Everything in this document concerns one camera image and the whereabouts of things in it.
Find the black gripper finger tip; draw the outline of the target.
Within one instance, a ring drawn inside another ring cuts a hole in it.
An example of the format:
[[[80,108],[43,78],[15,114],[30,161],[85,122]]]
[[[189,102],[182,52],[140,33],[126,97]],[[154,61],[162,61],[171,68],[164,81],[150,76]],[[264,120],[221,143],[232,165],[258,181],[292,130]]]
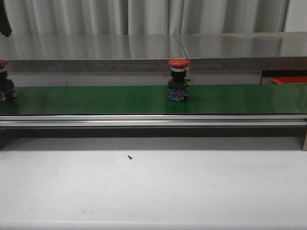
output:
[[[4,0],[0,0],[0,33],[5,37],[9,37],[12,29],[6,14]]]

